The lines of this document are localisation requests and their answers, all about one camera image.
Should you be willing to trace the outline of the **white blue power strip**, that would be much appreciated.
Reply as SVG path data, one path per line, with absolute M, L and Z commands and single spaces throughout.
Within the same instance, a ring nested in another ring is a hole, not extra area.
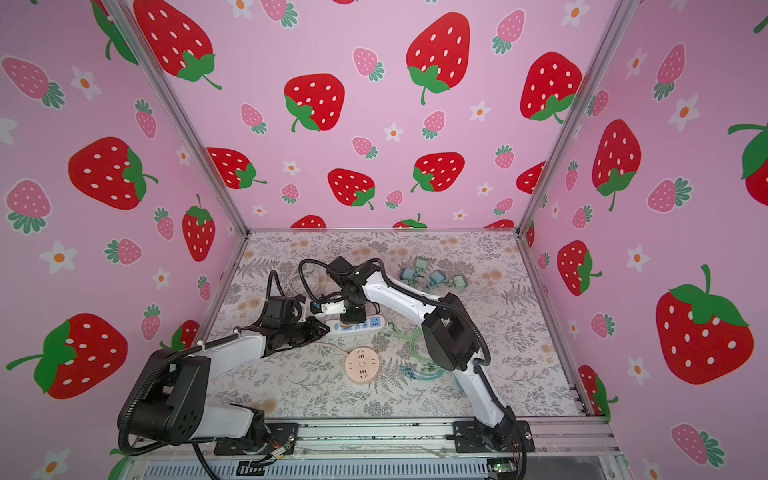
M 330 328 L 329 336 L 345 336 L 356 334 L 377 333 L 386 326 L 386 320 L 381 315 L 368 316 L 362 323 L 345 324 L 340 319 L 327 320 Z

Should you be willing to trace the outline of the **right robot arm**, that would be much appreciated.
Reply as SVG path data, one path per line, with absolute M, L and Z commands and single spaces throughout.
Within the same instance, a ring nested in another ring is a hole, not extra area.
M 304 269 L 308 265 L 322 268 L 339 290 L 316 296 L 305 279 Z M 342 257 L 329 264 L 303 259 L 298 263 L 298 275 L 310 304 L 323 314 L 338 315 L 346 323 L 359 323 L 365 316 L 366 305 L 371 303 L 419 326 L 433 363 L 453 373 L 467 396 L 480 430 L 480 441 L 492 451 L 527 455 L 525 430 L 512 408 L 502 404 L 483 370 L 492 360 L 488 344 L 456 295 L 439 297 L 393 279 L 379 258 L 357 266 Z

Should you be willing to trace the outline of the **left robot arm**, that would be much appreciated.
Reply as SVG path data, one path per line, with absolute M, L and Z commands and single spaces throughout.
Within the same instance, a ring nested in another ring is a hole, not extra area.
M 246 452 L 269 442 L 263 411 L 207 402 L 212 379 L 252 361 L 309 345 L 330 332 L 319 303 L 287 296 L 276 271 L 257 320 L 223 338 L 179 351 L 160 349 L 147 360 L 117 419 L 118 448 L 127 456 L 164 446 L 229 440 Z

